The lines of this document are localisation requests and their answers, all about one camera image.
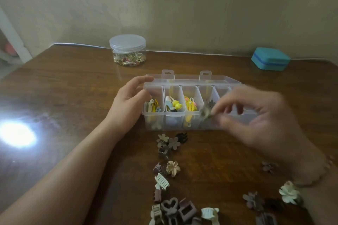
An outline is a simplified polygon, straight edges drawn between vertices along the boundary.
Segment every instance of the jar lid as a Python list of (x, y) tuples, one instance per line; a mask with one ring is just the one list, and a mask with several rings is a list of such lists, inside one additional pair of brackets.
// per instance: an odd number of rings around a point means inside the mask
[(139, 35), (124, 34), (112, 37), (109, 44), (113, 50), (119, 52), (136, 52), (146, 47), (146, 40)]

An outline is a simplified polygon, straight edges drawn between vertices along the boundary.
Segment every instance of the bracelet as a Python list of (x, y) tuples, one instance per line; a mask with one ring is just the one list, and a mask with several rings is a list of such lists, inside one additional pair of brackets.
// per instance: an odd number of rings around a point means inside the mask
[(323, 179), (323, 177), (328, 173), (328, 171), (330, 170), (330, 168), (333, 165), (333, 160), (334, 160), (333, 156), (327, 155), (327, 157), (326, 157), (326, 165), (323, 167), (322, 173), (319, 174), (316, 179), (313, 179), (313, 180), (309, 179), (309, 180), (303, 180), (303, 181), (301, 181), (301, 180), (295, 180), (293, 182), (293, 184), (296, 187), (298, 187), (298, 188), (305, 188), (305, 187), (313, 186), (314, 184), (316, 184), (319, 181), (321, 181)]

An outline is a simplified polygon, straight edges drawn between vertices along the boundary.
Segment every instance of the person's left hand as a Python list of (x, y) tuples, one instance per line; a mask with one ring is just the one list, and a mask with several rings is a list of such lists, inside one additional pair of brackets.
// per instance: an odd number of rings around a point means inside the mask
[(137, 76), (121, 87), (104, 120), (105, 124), (122, 136), (127, 133), (140, 117), (144, 103), (151, 100), (149, 92), (139, 85), (153, 80), (152, 76)]

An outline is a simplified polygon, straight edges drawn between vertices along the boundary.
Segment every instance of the wooden table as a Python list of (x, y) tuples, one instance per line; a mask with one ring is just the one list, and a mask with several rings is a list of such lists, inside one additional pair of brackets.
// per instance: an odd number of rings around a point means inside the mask
[[(211, 70), (283, 93), (306, 135), (325, 153), (338, 156), (338, 69), (331, 63), (291, 61), (285, 71), (275, 72), (258, 69), (247, 57), (149, 52), (144, 65), (127, 68), (113, 62), (109, 49), (53, 46), (0, 81), (0, 123), (20, 121), (37, 137), (26, 148), (0, 142), (0, 211), (99, 124), (121, 86), (134, 76), (170, 68), (177, 74)], [(145, 130), (141, 117), (116, 146), (85, 224), (149, 223), (152, 169), (159, 161), (157, 135)], [(287, 178), (263, 172), (264, 159), (225, 132), (189, 131), (188, 137), (172, 155), (181, 173), (170, 178), (170, 195), (187, 197), (199, 210), (219, 208), (221, 224), (255, 224), (255, 213), (242, 195), (258, 191), (263, 197), (278, 197)], [(275, 214), (281, 225), (312, 223), (297, 206)]]

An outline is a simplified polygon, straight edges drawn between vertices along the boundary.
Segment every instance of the hand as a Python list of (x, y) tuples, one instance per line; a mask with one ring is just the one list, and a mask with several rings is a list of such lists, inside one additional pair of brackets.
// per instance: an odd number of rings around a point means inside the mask
[(107, 126), (125, 135), (140, 117), (144, 103), (151, 99), (148, 91), (139, 85), (153, 80), (151, 76), (137, 76), (121, 87), (105, 118)]
[[(233, 104), (239, 114), (243, 113), (243, 106), (250, 106), (259, 116), (244, 125), (226, 116)], [(215, 119), (221, 128), (261, 154), (286, 163), (294, 176), (305, 176), (303, 173), (314, 167), (321, 169), (325, 161), (324, 154), (303, 134), (280, 93), (239, 86), (218, 100), (212, 114), (217, 114)]]

